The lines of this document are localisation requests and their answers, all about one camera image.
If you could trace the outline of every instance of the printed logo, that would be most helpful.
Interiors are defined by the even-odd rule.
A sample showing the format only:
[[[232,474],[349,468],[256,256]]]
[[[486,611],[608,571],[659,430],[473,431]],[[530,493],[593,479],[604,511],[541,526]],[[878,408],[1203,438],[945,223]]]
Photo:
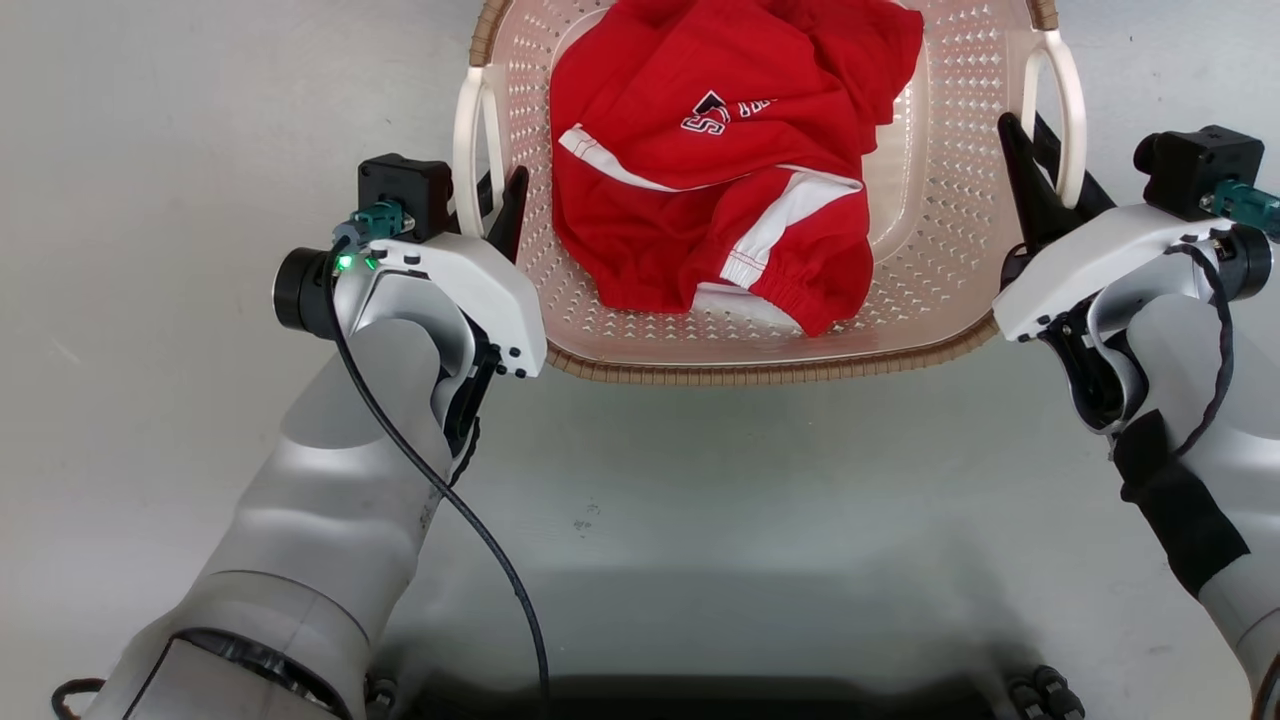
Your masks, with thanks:
[[[750,118],[751,115],[759,114],[769,105],[777,102],[777,100],[751,100],[750,102],[737,104],[737,117],[741,119]],[[705,135],[724,135],[724,129],[728,123],[732,122],[732,113],[730,111],[728,104],[716,94],[714,90],[708,91],[707,95],[694,106],[692,117],[685,118],[680,127],[698,133]]]

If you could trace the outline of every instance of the plastic basket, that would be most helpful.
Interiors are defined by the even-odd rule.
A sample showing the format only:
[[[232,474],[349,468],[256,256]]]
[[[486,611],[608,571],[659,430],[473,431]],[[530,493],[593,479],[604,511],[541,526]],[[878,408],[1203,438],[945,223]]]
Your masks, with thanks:
[[[915,77],[867,158],[876,274],[865,306],[823,337],[730,313],[627,313],[595,284],[552,227],[550,76],[563,50],[613,0],[489,0],[471,46],[454,127],[454,187],[465,233],[483,237],[475,195],[479,126],[494,172],[530,170],[518,265],[538,286],[548,360],[573,375],[653,384],[763,384],[925,368],[995,334],[991,301],[1019,242],[996,120],[1028,133],[1047,63],[1062,106],[1059,193],[1084,178],[1084,100],[1052,0],[904,0],[924,14]]]

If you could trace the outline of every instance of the perforated basket wall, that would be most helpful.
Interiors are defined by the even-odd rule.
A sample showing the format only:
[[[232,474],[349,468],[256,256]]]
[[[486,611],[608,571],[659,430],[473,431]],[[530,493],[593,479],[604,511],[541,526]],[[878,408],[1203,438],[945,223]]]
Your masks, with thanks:
[[[561,246],[550,211],[550,73],[612,4],[492,0],[472,45],[472,65],[485,68],[497,95],[500,161],[531,173],[518,264],[538,286],[552,364],[607,382],[822,380],[934,365],[995,333],[1000,266],[1019,242],[996,120],[1021,106],[1034,26],[1057,27],[1052,3],[902,3],[924,14],[925,42],[895,123],[865,163],[876,275],[859,315],[819,338],[726,313],[604,307]]]

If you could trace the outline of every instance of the wicker rim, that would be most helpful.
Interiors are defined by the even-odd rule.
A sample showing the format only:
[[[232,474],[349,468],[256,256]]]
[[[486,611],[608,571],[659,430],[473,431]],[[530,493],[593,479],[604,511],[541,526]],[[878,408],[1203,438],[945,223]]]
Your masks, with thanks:
[[[553,368],[586,380],[646,386],[776,386],[815,383],[842,378],[887,375],[905,370],[920,370],[950,363],[966,355],[998,332],[996,319],[988,313],[965,332],[936,345],[874,355],[827,360],[822,363],[795,363],[786,365],[749,365],[731,368],[652,368],[611,365],[573,355],[554,342],[548,342],[547,363]]]
[[[493,41],[513,0],[485,0],[471,36],[471,67],[493,60]],[[1032,24],[1038,31],[1059,29],[1056,0],[1027,0]],[[996,320],[988,313],[960,334],[934,345],[870,357],[785,365],[653,368],[596,363],[548,341],[547,363],[588,380],[650,386],[765,386],[835,380],[919,370],[950,363],[972,352],[996,336]]]

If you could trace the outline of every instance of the red garment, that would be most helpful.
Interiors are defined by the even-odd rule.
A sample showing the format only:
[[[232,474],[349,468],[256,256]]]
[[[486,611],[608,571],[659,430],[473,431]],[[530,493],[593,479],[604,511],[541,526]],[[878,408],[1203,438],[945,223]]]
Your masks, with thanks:
[[[915,72],[886,0],[621,0],[552,78],[556,231],[611,307],[731,282],[809,334],[872,278],[861,158]]]

